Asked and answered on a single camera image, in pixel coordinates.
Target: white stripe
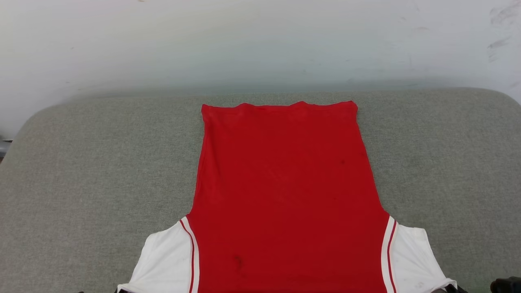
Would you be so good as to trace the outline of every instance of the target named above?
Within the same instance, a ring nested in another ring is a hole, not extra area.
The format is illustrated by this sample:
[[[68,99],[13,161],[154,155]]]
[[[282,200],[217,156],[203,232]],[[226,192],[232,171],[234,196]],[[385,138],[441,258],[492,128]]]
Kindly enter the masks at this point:
[[[187,217],[184,217],[181,219],[181,221],[183,221],[184,227],[187,229],[188,233],[192,236],[194,241],[194,283],[192,286],[192,293],[197,293],[197,290],[199,289],[199,246],[197,246],[197,240],[195,239],[192,228],[190,228]]]
[[[387,293],[394,293],[391,283],[391,275],[389,274],[389,262],[387,256],[387,248],[389,246],[389,240],[391,240],[392,228],[394,226],[394,219],[389,216],[389,221],[387,222],[386,232],[383,235],[383,243],[382,243],[382,277],[383,283],[386,286]]]

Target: wall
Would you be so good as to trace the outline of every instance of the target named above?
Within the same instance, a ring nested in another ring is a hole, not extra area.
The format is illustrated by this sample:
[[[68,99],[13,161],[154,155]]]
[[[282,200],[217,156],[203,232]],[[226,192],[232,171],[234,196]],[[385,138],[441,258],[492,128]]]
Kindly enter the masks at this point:
[[[0,3],[0,135],[68,99],[481,87],[521,101],[521,0]]]

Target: red fabric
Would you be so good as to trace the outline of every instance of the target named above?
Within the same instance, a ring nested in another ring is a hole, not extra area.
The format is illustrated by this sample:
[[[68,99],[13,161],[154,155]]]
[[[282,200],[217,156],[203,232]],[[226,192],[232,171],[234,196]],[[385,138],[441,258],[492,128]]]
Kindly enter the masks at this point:
[[[203,105],[199,292],[386,292],[381,207],[353,102]]]

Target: garment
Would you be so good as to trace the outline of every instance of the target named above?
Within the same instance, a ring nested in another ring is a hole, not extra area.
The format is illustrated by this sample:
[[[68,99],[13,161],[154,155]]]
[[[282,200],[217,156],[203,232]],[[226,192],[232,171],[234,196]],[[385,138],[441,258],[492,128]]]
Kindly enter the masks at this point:
[[[203,105],[191,212],[147,239],[148,292],[431,292],[425,231],[382,208],[353,102]]]

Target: gray fabric surface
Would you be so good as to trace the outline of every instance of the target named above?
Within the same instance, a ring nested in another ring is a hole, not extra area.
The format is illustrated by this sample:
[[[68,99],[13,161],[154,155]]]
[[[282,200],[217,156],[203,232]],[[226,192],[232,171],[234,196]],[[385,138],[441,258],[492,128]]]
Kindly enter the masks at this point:
[[[521,276],[521,106],[478,89],[93,99],[34,115],[0,164],[0,292],[113,292],[188,213],[201,104],[354,100],[384,208],[471,293]]]

